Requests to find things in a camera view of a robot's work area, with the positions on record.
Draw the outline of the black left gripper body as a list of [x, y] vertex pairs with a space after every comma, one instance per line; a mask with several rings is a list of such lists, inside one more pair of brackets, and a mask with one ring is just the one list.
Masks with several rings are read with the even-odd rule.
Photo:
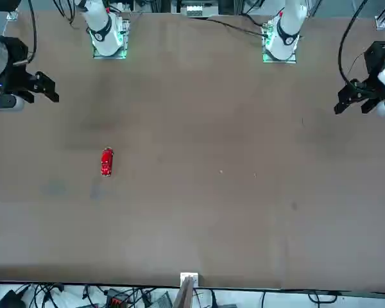
[[385, 85], [378, 79], [378, 75], [385, 62], [385, 41], [375, 41], [365, 51], [364, 59], [368, 77], [364, 84], [366, 90], [373, 93], [378, 100], [385, 99]]

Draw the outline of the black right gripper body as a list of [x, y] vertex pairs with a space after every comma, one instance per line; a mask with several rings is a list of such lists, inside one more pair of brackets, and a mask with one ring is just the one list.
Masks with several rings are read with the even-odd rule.
[[26, 90], [28, 47], [18, 38], [0, 36], [0, 94]]

